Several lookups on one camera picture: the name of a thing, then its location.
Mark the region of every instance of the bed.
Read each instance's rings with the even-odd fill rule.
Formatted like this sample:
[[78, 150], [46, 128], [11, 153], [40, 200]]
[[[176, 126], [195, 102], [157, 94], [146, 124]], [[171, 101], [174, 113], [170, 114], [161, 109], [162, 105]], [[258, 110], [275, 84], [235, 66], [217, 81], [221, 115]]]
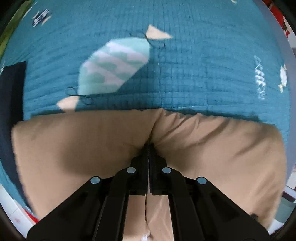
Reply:
[[[52, 18], [33, 28], [31, 18], [44, 9]], [[57, 103], [68, 97], [68, 87], [78, 87], [81, 64], [111, 39], [143, 34], [149, 25], [173, 38], [151, 41], [148, 64], [115, 93], [91, 95], [92, 104], [80, 98], [76, 111], [164, 108], [252, 120], [274, 124], [288, 146], [289, 79], [282, 93], [278, 87], [285, 59], [251, 0], [39, 0], [0, 63], [27, 62], [24, 119], [62, 112]], [[258, 59], [266, 80], [263, 98], [255, 80]], [[1, 182], [13, 189], [7, 176]]]

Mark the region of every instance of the black cushion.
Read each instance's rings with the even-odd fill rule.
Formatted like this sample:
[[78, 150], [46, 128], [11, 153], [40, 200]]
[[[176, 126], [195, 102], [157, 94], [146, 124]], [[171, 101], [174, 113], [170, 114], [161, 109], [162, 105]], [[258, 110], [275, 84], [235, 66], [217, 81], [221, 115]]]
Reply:
[[26, 62], [5, 67], [0, 75], [0, 160], [8, 177], [27, 203], [17, 173], [11, 143], [11, 129], [23, 120], [22, 96]]

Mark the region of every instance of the wrinkled fabric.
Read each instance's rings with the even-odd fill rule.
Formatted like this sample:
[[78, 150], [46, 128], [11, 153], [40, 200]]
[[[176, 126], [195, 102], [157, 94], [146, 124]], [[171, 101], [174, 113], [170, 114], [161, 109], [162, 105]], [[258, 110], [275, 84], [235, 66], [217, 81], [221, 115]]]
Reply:
[[[169, 167], [192, 179], [206, 177], [265, 227], [285, 185], [280, 132], [252, 121], [164, 109], [86, 111], [35, 117], [18, 123], [12, 137], [25, 193], [40, 218], [90, 177], [127, 168], [148, 139]], [[147, 195], [146, 206], [142, 198], [131, 200], [124, 240], [148, 231], [153, 240], [172, 240], [166, 196]]]
[[20, 204], [24, 204], [23, 199], [26, 199], [15, 165], [11, 128], [23, 120], [22, 95], [25, 72], [26, 62], [20, 62], [4, 67], [0, 75], [0, 166], [5, 170], [0, 170], [0, 184], [9, 190], [10, 195]]

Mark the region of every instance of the red object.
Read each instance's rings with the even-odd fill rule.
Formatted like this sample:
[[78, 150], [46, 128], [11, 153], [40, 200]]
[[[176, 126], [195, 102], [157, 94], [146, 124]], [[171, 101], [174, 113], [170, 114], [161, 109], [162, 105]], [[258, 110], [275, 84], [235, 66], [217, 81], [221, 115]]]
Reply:
[[39, 222], [39, 220], [37, 218], [35, 218], [32, 214], [30, 214], [29, 212], [27, 212], [27, 210], [25, 210], [25, 212], [33, 220], [34, 223], [38, 223]]
[[276, 20], [278, 21], [281, 28], [283, 29], [286, 37], [288, 37], [290, 32], [287, 30], [287, 26], [284, 22], [284, 16], [281, 13], [281, 11], [274, 5], [274, 3], [271, 0], [262, 0], [262, 1], [270, 9], [271, 13], [275, 16]]

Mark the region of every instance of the beige cushion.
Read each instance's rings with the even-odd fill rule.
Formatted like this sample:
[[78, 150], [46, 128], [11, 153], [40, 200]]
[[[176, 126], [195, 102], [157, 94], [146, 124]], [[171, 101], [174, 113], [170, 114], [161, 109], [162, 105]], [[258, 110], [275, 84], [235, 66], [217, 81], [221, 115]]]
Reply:
[[[41, 218], [90, 177], [128, 167], [149, 138], [169, 167], [206, 177], [269, 226], [286, 171], [282, 137], [272, 125], [157, 109], [39, 116], [12, 132], [24, 191]], [[154, 240], [173, 240], [167, 197], [146, 200], [145, 210], [145, 197], [130, 197], [124, 240], [149, 232]]]

